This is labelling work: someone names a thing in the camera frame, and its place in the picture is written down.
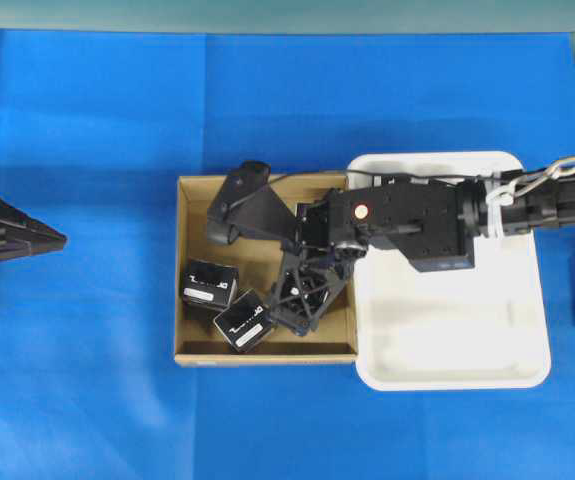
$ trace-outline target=open cardboard box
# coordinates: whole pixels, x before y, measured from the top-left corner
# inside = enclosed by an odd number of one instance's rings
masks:
[[[176,362],[183,366],[353,362],[358,347],[351,282],[321,318],[316,332],[298,337],[279,326],[246,354],[236,353],[214,326],[215,312],[182,302],[179,281],[188,258],[238,267],[241,293],[254,288],[265,297],[276,281],[282,257],[278,242],[239,238],[233,245],[220,246],[205,238],[207,208],[224,179],[223,176],[204,176],[181,177],[178,181]],[[296,203],[318,200],[330,188],[345,188],[345,183],[344,175],[316,174],[287,178],[272,188],[295,209]]]

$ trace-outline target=blue tablecloth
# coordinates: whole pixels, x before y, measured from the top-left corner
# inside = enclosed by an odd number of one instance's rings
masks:
[[[0,266],[0,479],[575,478],[575,228],[537,236],[534,389],[172,359],[178,175],[480,149],[575,152],[568,35],[0,31],[0,196],[69,236]]]

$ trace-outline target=blue surface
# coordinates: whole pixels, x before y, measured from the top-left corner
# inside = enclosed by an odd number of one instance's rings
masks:
[[[575,152],[567,35],[0,32],[0,196],[69,235],[0,266],[0,478],[575,478],[575,228],[538,235],[531,390],[172,360],[177,175],[477,149]]]

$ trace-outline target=white tray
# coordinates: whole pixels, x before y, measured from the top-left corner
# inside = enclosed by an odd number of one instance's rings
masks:
[[[350,169],[489,174],[505,152],[363,155]],[[350,188],[368,186],[349,175]],[[533,387],[551,357],[533,235],[475,239],[476,268],[418,273],[398,251],[356,262],[356,369],[376,390]]]

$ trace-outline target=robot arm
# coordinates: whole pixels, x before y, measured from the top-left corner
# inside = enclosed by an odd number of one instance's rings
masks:
[[[373,186],[332,189],[293,214],[271,189],[284,177],[269,181],[268,165],[245,162],[209,209],[212,241],[229,244],[241,235],[281,242],[280,273],[266,303],[270,317],[297,335],[316,330],[370,247],[399,250],[419,272],[474,268],[477,236],[575,224],[575,157],[538,172],[457,183],[453,176],[368,174],[378,180]]]

